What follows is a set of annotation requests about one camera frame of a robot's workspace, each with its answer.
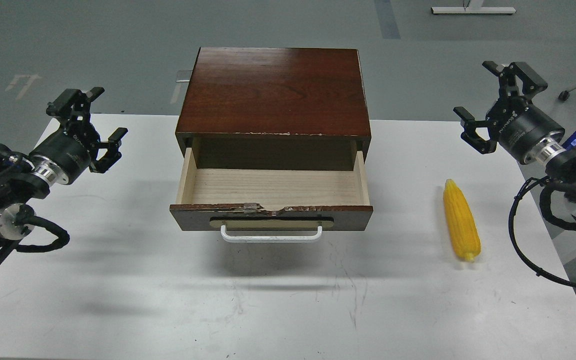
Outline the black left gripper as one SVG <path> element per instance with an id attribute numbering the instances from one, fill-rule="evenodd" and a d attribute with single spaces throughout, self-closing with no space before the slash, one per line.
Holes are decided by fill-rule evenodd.
<path id="1" fill-rule="evenodd" d="M 90 121 L 91 104 L 104 92 L 103 87 L 87 92 L 67 88 L 48 102 L 46 114 L 57 119 L 59 127 L 30 152 L 32 175 L 48 186 L 70 185 L 87 168 L 103 174 L 121 159 L 121 139 L 128 129 L 118 127 L 107 141 L 99 141 L 99 133 Z M 97 159 L 99 150 L 106 151 Z"/>

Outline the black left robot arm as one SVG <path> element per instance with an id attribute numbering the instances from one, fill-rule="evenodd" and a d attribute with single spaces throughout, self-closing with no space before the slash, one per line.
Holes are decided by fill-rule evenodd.
<path id="1" fill-rule="evenodd" d="M 103 174 L 121 159 L 121 139 L 128 130 L 116 129 L 101 141 L 91 123 L 91 104 L 105 92 L 65 89 L 46 106 L 59 127 L 30 153 L 0 143 L 0 265 L 11 252 L 47 253 L 64 248 L 70 234 L 38 216 L 30 199 L 45 199 L 56 184 L 70 185 L 84 171 Z"/>

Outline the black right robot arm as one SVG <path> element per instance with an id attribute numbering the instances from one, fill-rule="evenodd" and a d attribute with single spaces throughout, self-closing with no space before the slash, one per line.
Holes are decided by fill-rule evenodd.
<path id="1" fill-rule="evenodd" d="M 514 197 L 507 222 L 510 243 L 535 275 L 576 289 L 576 282 L 542 269 L 521 251 L 514 224 L 521 200 L 540 186 L 542 218 L 562 230 L 576 231 L 576 131 L 564 138 L 564 127 L 534 105 L 534 96 L 547 89 L 547 82 L 527 63 L 487 60 L 482 65 L 498 80 L 498 98 L 482 120 L 462 106 L 453 109 L 461 119 L 461 139 L 480 154 L 501 146 L 522 166 L 537 162 L 544 167 L 545 176 L 528 178 Z"/>

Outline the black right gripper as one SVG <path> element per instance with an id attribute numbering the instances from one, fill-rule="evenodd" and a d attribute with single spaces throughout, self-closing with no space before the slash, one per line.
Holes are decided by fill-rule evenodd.
<path id="1" fill-rule="evenodd" d="M 498 78 L 499 98 L 485 120 L 476 120 L 462 106 L 453 108 L 461 119 L 461 139 L 480 154 L 494 153 L 501 145 L 520 164 L 534 162 L 533 149 L 542 139 L 560 141 L 565 134 L 560 124 L 528 102 L 547 89 L 546 80 L 523 61 L 508 65 L 483 61 L 482 66 Z M 477 133 L 480 128 L 488 130 L 490 139 Z"/>

